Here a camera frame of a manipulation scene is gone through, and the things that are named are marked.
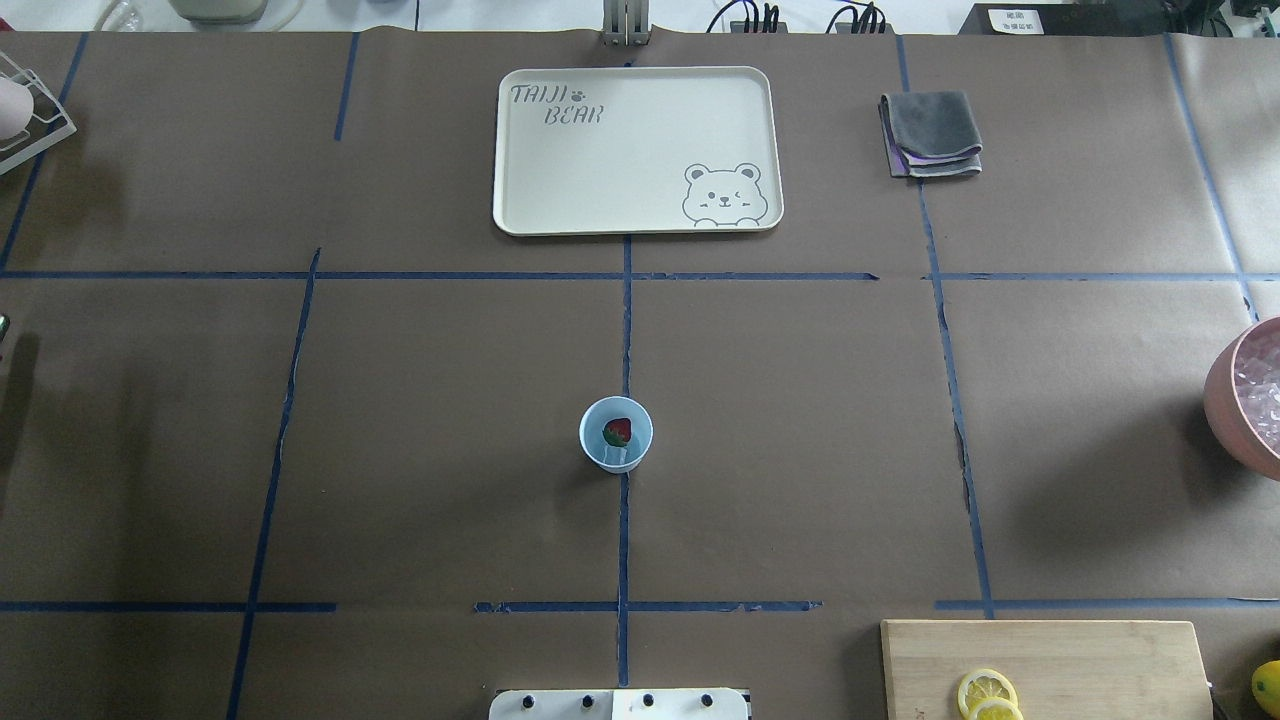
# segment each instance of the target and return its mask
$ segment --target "black box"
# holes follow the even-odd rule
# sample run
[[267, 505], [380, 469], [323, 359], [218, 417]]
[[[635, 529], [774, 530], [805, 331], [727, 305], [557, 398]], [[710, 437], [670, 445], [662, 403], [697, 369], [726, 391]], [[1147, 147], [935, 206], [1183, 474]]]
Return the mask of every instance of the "black box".
[[1039, 14], [1044, 35], [1091, 35], [1111, 37], [1140, 37], [1161, 35], [1169, 29], [1169, 22], [1161, 13], [1158, 3], [1148, 0], [1146, 6], [1116, 5], [1016, 5], [1009, 3], [974, 4], [960, 27], [960, 35], [1006, 35], [991, 27], [987, 10], [1034, 10]]

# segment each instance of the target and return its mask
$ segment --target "metal bracket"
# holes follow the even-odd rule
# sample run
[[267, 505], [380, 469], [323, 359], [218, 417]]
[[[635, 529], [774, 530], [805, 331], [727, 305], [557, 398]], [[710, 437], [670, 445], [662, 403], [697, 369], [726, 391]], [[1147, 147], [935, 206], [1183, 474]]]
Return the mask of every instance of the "metal bracket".
[[731, 688], [499, 691], [489, 720], [751, 720], [751, 700]]
[[649, 45], [649, 0], [604, 0], [605, 45]]

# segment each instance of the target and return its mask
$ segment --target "folded cloth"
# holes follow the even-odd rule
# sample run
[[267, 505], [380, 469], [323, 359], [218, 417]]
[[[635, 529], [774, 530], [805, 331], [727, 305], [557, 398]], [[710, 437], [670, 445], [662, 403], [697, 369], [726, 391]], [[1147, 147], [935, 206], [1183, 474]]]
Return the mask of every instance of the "folded cloth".
[[982, 136], [964, 91], [881, 95], [879, 114], [891, 176], [929, 178], [982, 172]]

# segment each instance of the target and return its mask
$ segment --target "strawberry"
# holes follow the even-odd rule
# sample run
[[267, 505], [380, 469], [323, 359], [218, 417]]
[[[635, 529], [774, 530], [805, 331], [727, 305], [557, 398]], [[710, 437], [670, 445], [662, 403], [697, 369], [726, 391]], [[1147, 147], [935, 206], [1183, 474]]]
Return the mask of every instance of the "strawberry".
[[617, 418], [604, 424], [604, 442], [626, 447], [631, 442], [631, 418]]

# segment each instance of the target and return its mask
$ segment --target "pink bowl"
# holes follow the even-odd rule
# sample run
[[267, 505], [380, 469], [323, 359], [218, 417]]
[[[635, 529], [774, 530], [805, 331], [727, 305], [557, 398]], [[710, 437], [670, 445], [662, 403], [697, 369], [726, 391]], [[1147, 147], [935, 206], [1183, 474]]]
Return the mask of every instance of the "pink bowl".
[[1204, 415], [1208, 427], [1213, 429], [1222, 447], [1251, 470], [1261, 473], [1272, 480], [1280, 480], [1280, 455], [1276, 455], [1258, 436], [1245, 419], [1240, 398], [1235, 395], [1235, 355], [1244, 338], [1253, 333], [1271, 333], [1280, 329], [1280, 318], [1271, 318], [1254, 324], [1231, 341], [1217, 356], [1208, 377], [1204, 378]]

